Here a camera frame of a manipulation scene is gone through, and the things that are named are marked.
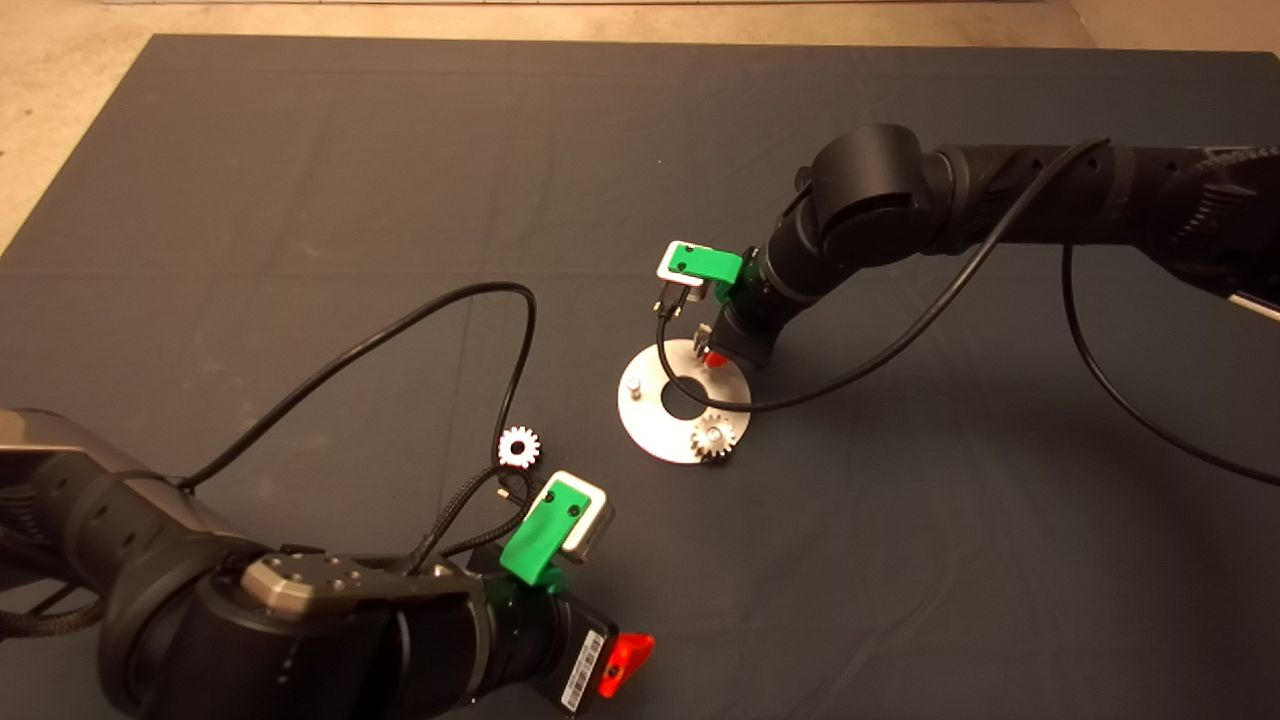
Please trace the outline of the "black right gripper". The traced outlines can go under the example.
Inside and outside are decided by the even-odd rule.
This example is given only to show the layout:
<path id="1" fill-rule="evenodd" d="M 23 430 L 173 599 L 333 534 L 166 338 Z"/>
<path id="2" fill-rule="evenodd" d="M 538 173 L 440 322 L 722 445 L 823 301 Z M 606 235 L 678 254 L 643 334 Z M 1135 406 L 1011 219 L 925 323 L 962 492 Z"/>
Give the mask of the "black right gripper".
<path id="1" fill-rule="evenodd" d="M 782 331 L 803 311 L 803 302 L 774 283 L 759 249 L 746 249 L 740 258 L 739 278 L 712 325 L 712 350 L 704 352 L 708 369 L 731 360 L 753 370 L 767 368 Z"/>

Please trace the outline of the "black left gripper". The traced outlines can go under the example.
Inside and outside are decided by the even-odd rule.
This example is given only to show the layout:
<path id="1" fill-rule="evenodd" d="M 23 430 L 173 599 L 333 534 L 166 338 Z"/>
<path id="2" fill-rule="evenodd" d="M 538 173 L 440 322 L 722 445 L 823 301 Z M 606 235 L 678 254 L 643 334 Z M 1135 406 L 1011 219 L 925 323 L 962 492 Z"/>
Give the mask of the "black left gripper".
<path id="1" fill-rule="evenodd" d="M 488 691 L 526 685 L 566 717 L 613 698 L 657 646 L 568 592 L 518 580 L 488 584 Z"/>

